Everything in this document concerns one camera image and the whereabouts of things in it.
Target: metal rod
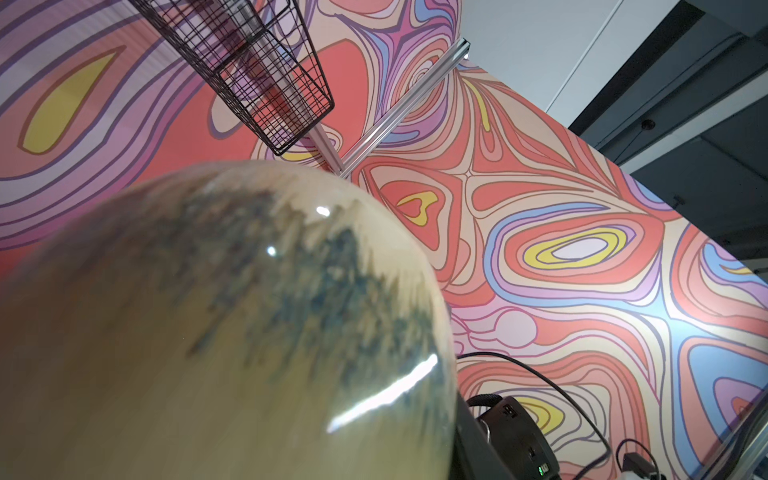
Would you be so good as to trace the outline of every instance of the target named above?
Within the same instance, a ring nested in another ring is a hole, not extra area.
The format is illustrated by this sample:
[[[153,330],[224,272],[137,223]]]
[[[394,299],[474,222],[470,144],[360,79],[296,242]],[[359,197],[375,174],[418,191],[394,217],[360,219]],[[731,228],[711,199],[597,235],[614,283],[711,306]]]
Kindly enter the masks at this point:
[[[427,73],[362,138],[344,155],[341,177],[348,178],[352,170],[397,127],[403,118],[458,65],[469,52],[469,42],[460,38]]]
[[[317,150],[323,156],[323,159],[325,159],[328,166],[331,167],[333,173],[340,176],[342,168],[339,152],[336,151],[331,143],[331,139],[328,138],[328,134],[323,130],[322,124],[317,124],[312,127],[312,130],[310,130],[310,138],[315,142]]]
[[[768,400],[768,390],[763,390],[757,398],[752,401],[752,409],[744,415],[739,425],[731,431],[720,446],[711,452],[702,467],[699,468],[691,478],[693,480],[711,480],[716,475],[723,477],[723,469],[733,462],[734,449],[737,448],[739,437],[750,436],[752,441],[739,454],[736,464],[728,475],[728,480],[737,478],[749,478],[757,463],[768,453],[768,415],[765,415],[764,409]]]

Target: black device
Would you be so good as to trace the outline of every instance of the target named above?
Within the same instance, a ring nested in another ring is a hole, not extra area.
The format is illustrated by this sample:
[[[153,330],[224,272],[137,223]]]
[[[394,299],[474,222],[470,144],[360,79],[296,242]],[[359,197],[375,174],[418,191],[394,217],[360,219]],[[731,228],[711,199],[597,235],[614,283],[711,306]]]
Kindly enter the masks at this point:
[[[641,457],[639,453],[629,452],[624,454],[621,463],[622,472],[633,472],[640,478],[652,478],[653,480],[667,480],[665,475],[656,479],[656,465]]]
[[[449,480],[559,478],[558,460],[536,422],[513,397],[496,397],[495,405],[478,419],[467,402],[457,398]]]
[[[478,421],[488,429],[488,438],[507,470],[519,480],[557,478],[560,464],[534,419],[514,397],[502,401],[480,415]]]
[[[611,457],[613,450],[601,430],[592,422],[575,400],[560,386],[536,369],[499,352],[469,352],[457,359],[494,356],[514,363],[549,385],[584,418],[605,446],[605,452],[586,464],[573,480],[581,480],[587,472]],[[490,409],[476,420],[470,406]],[[468,399],[459,396],[456,406],[456,433],[450,480],[559,480],[560,465],[544,434],[523,406],[513,397],[481,394]]]

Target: patterned wall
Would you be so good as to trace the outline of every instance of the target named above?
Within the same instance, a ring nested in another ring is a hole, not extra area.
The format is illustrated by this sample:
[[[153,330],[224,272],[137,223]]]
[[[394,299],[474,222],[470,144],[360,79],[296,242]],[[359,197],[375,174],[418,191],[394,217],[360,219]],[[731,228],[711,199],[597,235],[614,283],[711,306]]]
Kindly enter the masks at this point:
[[[768,286],[581,139],[465,63],[353,174],[419,238],[457,353],[536,365],[611,443],[693,474],[768,384]],[[602,452],[556,392],[510,364],[459,363],[509,392],[565,475]],[[610,462],[589,478],[617,475]]]
[[[453,43],[458,7],[302,2],[342,154]],[[0,276],[133,182],[272,157],[124,0],[0,3],[0,125]],[[317,165],[301,145],[283,159]],[[768,287],[479,68],[455,71],[353,180],[424,244],[458,353],[535,364],[668,473],[695,472],[768,384]],[[579,416],[510,365],[465,361],[459,380],[521,398],[565,473],[599,455]]]
[[[300,7],[336,99],[323,123],[341,154],[458,31],[458,0]],[[211,159],[273,158],[127,0],[0,3],[0,142],[0,274],[135,181]],[[302,145],[283,159],[316,165]]]

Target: black wire basket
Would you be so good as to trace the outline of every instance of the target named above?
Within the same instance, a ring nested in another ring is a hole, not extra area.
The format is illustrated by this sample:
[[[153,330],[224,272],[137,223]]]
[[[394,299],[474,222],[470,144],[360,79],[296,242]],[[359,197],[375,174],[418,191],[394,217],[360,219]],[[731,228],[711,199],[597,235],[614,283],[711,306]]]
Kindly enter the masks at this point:
[[[131,0],[276,155],[333,109],[296,0]]]

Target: yellow shape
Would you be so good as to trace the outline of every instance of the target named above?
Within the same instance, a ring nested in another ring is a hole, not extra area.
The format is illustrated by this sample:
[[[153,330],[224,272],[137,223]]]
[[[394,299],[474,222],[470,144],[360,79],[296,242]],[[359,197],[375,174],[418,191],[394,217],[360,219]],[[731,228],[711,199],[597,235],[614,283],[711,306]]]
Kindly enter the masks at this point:
[[[435,192],[431,190],[427,190],[426,192],[419,192],[417,194],[409,195],[407,197],[403,197],[398,203],[397,206],[407,204],[408,202],[412,202],[414,200],[421,200],[421,205],[419,206],[419,215],[417,217],[409,217],[406,215],[406,218],[408,220],[411,220],[416,225],[419,225],[420,227],[424,227],[427,224],[427,207],[432,205],[437,201],[437,195],[435,195]]]
[[[96,82],[118,53],[103,55],[66,77],[40,103],[23,133],[22,147],[33,154],[51,150],[78,113]]]
[[[587,238],[598,238],[603,240],[607,246],[589,257],[578,260],[561,259],[554,255],[556,250],[579,240],[586,240]],[[620,252],[626,245],[627,234],[623,230],[613,227],[598,227],[567,235],[566,237],[536,243],[525,251],[523,260],[529,266],[543,270],[583,268],[585,266],[597,265],[606,258]]]
[[[478,99],[478,104],[480,105],[480,118],[482,118],[482,127],[485,129],[485,131],[491,131],[491,122],[488,120],[488,109],[485,107],[485,102],[483,101],[480,92],[477,88],[475,88],[473,84],[469,83],[466,78],[463,78],[462,80],[467,84],[469,89],[472,90],[472,93],[475,94],[475,98]]]
[[[280,156],[285,161],[304,161],[304,160],[309,160],[310,158],[312,158],[314,156],[314,154],[311,153],[311,152],[301,152],[301,153],[286,152],[286,153],[284,153],[284,154],[282,154]]]
[[[536,425],[544,435],[556,429],[563,422],[563,412],[557,407],[532,397],[515,397],[536,419]]]
[[[742,266],[741,268],[728,268],[725,265],[721,265],[721,267],[723,270],[734,275],[752,275],[752,270],[746,268],[745,266]]]

